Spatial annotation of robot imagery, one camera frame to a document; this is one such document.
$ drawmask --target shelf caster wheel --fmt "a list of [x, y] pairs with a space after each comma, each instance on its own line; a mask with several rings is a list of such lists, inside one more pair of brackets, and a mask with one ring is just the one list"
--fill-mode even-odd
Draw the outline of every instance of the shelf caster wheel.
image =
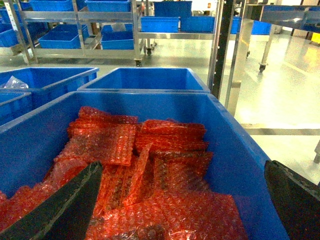
[[266, 65], [260, 65], [259, 71], [262, 73], [264, 70], [266, 70]]
[[142, 63], [141, 63], [140, 60], [136, 60], [135, 61], [135, 65], [136, 65], [137, 68], [141, 68], [142, 67]]

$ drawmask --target epoxy floor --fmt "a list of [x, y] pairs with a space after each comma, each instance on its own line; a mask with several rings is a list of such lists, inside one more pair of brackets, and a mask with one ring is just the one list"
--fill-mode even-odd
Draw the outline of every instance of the epoxy floor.
[[[207, 83], [211, 42], [157, 40], [143, 67], [191, 68]], [[228, 78], [233, 43], [229, 44], [225, 76]], [[286, 34], [273, 38], [266, 70], [259, 73], [266, 42], [252, 41], [246, 60], [235, 118], [244, 124], [320, 124], [320, 47]], [[25, 67], [22, 57], [0, 57], [0, 71]], [[98, 67], [103, 76], [117, 67], [135, 67], [133, 60], [40, 59], [41, 67]], [[315, 184], [320, 164], [313, 163], [320, 136], [252, 136], [272, 160], [277, 160]]]

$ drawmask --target metal shelf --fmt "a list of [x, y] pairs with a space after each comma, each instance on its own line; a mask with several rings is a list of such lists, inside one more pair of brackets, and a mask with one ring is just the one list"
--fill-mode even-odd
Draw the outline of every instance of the metal shelf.
[[85, 7], [78, 13], [80, 22], [94, 22], [94, 23], [132, 23], [132, 12], [100, 12], [100, 11], [88, 11]]
[[320, 33], [320, 6], [247, 4], [246, 19]]
[[16, 56], [24, 51], [22, 44], [11, 47], [0, 47], [0, 56]]
[[[12, 13], [10, 16], [10, 21], [12, 26], [16, 26], [17, 29], [21, 30], [21, 23], [13, 11], [14, 5], [13, 0], [4, 0], [6, 4], [6, 9], [8, 12]], [[138, 19], [141, 11], [141, 7], [137, 7], [137, 1], [131, 0], [131, 9], [129, 12], [92, 12], [88, 11], [87, 7], [84, 7], [80, 11], [77, 11], [77, 1], [72, 0], [72, 5], [74, 11], [22, 11], [20, 4], [18, 3], [18, 11], [22, 18], [22, 24], [25, 26], [27, 22], [44, 22], [44, 23], [68, 23], [77, 24], [78, 34], [80, 39], [81, 49], [51, 49], [51, 48], [41, 48], [38, 43], [32, 42], [29, 33], [27, 36], [31, 44], [26, 45], [23, 40], [21, 40], [20, 45], [11, 48], [0, 48], [0, 55], [13, 55], [24, 51], [28, 53], [28, 47], [33, 51], [35, 60], [37, 58], [88, 58], [88, 59], [133, 59], [136, 61], [137, 66], [141, 66], [141, 60], [143, 56], [141, 51], [145, 46], [146, 41], [142, 39], [139, 41], [138, 38]], [[103, 50], [96, 49], [101, 42], [102, 35], [99, 33], [96, 36], [91, 36], [86, 42], [83, 39], [82, 24], [89, 23], [132, 23], [133, 24], [133, 40], [134, 49], [132, 50]], [[21, 31], [17, 34], [20, 39], [24, 36]]]
[[189, 32], [139, 32], [140, 39], [189, 39], [189, 40], [213, 40], [213, 33], [189, 33]]
[[76, 23], [76, 13], [73, 11], [22, 11], [21, 16], [27, 22], [46, 23]]

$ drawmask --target stainless steel rack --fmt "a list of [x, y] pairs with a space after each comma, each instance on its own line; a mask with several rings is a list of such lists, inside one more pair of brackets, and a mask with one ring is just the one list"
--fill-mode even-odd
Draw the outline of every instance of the stainless steel rack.
[[[38, 61], [38, 58], [93, 58], [93, 59], [134, 59], [136, 66], [141, 67], [143, 55], [142, 49], [146, 53], [145, 39], [138, 37], [138, 21], [141, 17], [141, 7], [137, 7], [137, 1], [131, 0], [131, 12], [91, 12], [87, 7], [78, 11], [77, 1], [72, 0], [74, 11], [22, 11], [18, 1], [18, 11], [21, 15], [22, 23], [19, 23], [14, 11], [13, 1], [4, 0], [5, 7], [9, 13], [13, 29], [18, 37], [19, 44], [10, 48], [1, 48], [0, 55], [15, 55], [23, 53], [26, 62]], [[77, 24], [81, 49], [50, 49], [41, 48], [37, 42], [31, 41], [29, 31], [26, 31], [29, 45], [26, 44], [21, 31], [22, 24], [25, 29], [28, 22], [45, 23], [68, 23]], [[91, 41], [85, 42], [83, 38], [83, 24], [90, 23], [128, 23], [133, 24], [133, 50], [103, 50], [96, 49], [102, 38], [101, 33], [90, 36]]]

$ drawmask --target blue plastic bin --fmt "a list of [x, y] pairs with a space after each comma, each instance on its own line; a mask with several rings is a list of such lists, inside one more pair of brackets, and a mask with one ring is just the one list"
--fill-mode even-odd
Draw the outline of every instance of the blue plastic bin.
[[80, 39], [77, 32], [72, 31], [50, 31], [39, 38], [43, 49], [79, 49]]
[[133, 50], [134, 34], [132, 31], [105, 32], [101, 45], [104, 50]]
[[271, 30], [271, 23], [254, 21], [252, 26], [252, 35], [269, 35]]
[[[51, 30], [51, 32], [52, 31], [54, 31], [54, 32], [72, 32], [72, 33], [78, 34], [78, 26], [76, 24], [59, 24], [58, 26], [53, 28]], [[87, 25], [82, 25], [82, 35], [83, 35], [84, 40], [86, 40], [88, 37], [90, 37]]]
[[141, 32], [145, 33], [177, 33], [178, 17], [144, 16], [141, 18]]
[[[28, 3], [28, 2], [20, 2], [20, 5], [21, 5], [22, 10], [31, 9], [31, 4]], [[16, 16], [17, 16], [19, 22], [21, 23], [22, 20], [21, 20], [20, 13], [18, 11], [18, 6], [17, 6], [17, 4], [13, 4], [13, 6], [14, 6], [14, 9], [15, 9]], [[3, 6], [3, 7], [0, 8], [0, 15], [2, 17], [2, 20], [5, 23], [8, 23], [8, 24], [10, 23], [10, 18], [9, 18], [9, 15], [8, 15], [6, 7]]]
[[[73, 12], [72, 0], [30, 0], [34, 11]], [[78, 10], [86, 6], [85, 0], [76, 0]]]
[[[68, 141], [67, 127], [81, 106], [139, 121], [167, 118], [204, 124], [204, 140], [214, 156], [206, 173], [211, 189], [231, 194], [250, 240], [289, 240], [264, 178], [269, 157], [210, 94], [68, 93], [0, 127], [0, 190], [11, 197], [23, 186], [41, 182]], [[23, 146], [17, 151], [13, 146]]]
[[9, 48], [18, 43], [17, 35], [11, 24], [0, 24], [0, 47]]
[[156, 17], [183, 18], [192, 16], [192, 1], [161, 1], [153, 4]]
[[86, 0], [90, 12], [130, 12], [130, 0]]
[[0, 126], [32, 111], [30, 92], [1, 91], [0, 88]]
[[[34, 40], [39, 34], [45, 32], [48, 29], [48, 25], [44, 22], [29, 22], [29, 33], [31, 39]], [[24, 40], [28, 42], [27, 34], [23, 26], [21, 26]], [[9, 23], [0, 23], [0, 47], [12, 47], [17, 45], [18, 39], [12, 25]]]
[[120, 92], [210, 93], [209, 88], [189, 68], [121, 67], [88, 82], [78, 90]]
[[208, 32], [214, 31], [215, 18], [213, 16], [181, 17], [180, 30], [182, 32]]
[[[83, 84], [97, 77], [96, 67], [26, 67], [0, 72], [0, 85], [11, 76], [28, 84], [29, 88], [14, 89], [15, 92], [31, 92], [32, 106], [37, 108], [63, 94], [76, 91]], [[12, 89], [1, 88], [3, 92]]]
[[234, 16], [233, 17], [233, 21], [232, 21], [232, 25], [231, 25], [231, 34], [237, 34], [238, 32], [238, 26], [239, 26], [239, 17], [238, 16]]

